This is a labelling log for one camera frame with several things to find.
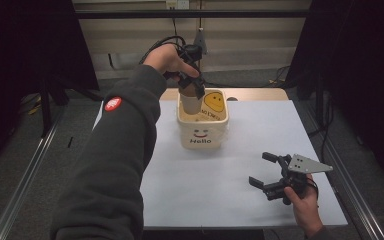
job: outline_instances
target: wall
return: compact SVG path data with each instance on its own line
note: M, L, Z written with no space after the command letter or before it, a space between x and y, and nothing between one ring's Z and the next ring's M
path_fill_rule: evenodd
M165 1L73 0L76 10L162 10ZM205 10L302 10L310 0L200 1L190 9ZM176 19L177 33L192 43L204 28L208 54L203 71L277 68L289 65L303 18ZM98 78L124 77L157 40L174 35L172 19L81 19L83 34ZM109 66L108 54L115 69Z

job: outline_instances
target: wooden surface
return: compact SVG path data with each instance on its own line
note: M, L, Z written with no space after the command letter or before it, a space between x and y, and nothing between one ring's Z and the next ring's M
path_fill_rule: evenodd
M226 97L234 97L238 101L256 100L288 100L286 92L281 88L221 88ZM161 96L161 100L177 100L178 89L169 88Z

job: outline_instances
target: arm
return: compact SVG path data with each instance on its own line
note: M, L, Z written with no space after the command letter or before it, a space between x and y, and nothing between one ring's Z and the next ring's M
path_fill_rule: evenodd
M197 76L177 56L172 45L152 51L127 82L117 83L104 100L122 99L112 111L103 110L70 182L57 203L51 239L139 239L143 172L155 141L159 98L166 89L165 71Z
M313 179L311 174L307 174L307 177ZM320 219L317 205L317 193L313 188L307 187L302 199L291 187L286 187L284 191L294 205L295 220L304 230L308 239L334 239L330 232L323 226Z

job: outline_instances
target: white tabletop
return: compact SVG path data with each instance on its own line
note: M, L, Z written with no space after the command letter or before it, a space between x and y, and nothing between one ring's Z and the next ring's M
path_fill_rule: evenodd
M279 181L280 165L261 158L300 154L317 160L292 101L228 102L229 132L221 148L188 150L180 144L176 101L161 101L158 139L143 177L146 229L263 228L296 225L292 205L248 183ZM347 221L324 173L319 212L325 225Z

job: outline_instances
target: hand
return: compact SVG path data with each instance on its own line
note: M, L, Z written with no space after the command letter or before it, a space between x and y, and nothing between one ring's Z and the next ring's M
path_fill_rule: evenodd
M304 229L307 237L312 237L323 227L317 205L317 192L312 187L307 187L304 198L300 198L291 187L285 187L286 196L294 205L294 215L297 224Z
M172 44L164 44L152 50L143 64L153 67L161 74L165 72L183 72L191 77L199 76L199 72L195 68L186 64L177 55L176 48Z

